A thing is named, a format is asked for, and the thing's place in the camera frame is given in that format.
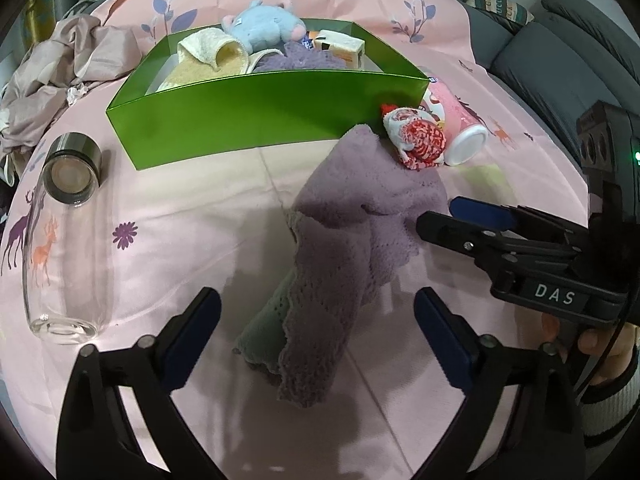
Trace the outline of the person's right hand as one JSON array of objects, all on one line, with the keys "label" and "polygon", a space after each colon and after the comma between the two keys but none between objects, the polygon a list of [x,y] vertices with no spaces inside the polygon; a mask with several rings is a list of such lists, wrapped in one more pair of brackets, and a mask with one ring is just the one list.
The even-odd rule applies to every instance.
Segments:
[{"label": "person's right hand", "polygon": [[[560,320],[553,315],[543,313],[541,315],[542,332],[545,341],[554,341],[560,333]],[[626,323],[624,328],[616,336],[612,349],[591,378],[590,385],[597,386],[612,382],[620,377],[631,362],[634,354],[634,346],[637,342],[638,327]],[[587,356],[600,358],[605,352],[608,343],[614,336],[614,330],[587,330],[578,339],[578,348]]]}]

